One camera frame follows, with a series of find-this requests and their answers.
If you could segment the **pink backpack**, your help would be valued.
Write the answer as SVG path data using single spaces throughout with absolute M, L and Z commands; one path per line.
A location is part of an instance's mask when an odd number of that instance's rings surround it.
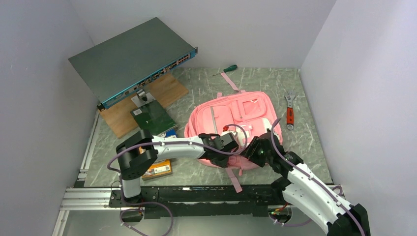
M 264 92 L 239 90 L 225 73 L 221 75 L 237 93 L 223 96 L 219 92 L 216 99 L 197 106 L 185 125 L 184 136 L 201 133 L 221 135 L 235 126 L 244 132 L 244 145 L 248 145 L 255 136 L 259 137 L 271 129 L 277 119 L 274 106 Z

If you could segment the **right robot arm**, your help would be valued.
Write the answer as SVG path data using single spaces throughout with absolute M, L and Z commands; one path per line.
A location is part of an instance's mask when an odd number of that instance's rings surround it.
M 281 177 L 272 184 L 271 198 L 277 204 L 288 202 L 314 221 L 328 236 L 369 236 L 367 210 L 337 195 L 316 177 L 292 151 L 284 151 L 278 137 L 267 132 L 254 137 L 241 153 L 252 163 L 268 164 Z

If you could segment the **dark green book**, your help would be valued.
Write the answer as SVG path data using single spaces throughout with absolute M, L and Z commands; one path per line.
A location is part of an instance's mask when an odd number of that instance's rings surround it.
M 158 101 L 152 101 L 132 110 L 131 115 L 142 130 L 160 135 L 177 127 L 177 123 Z

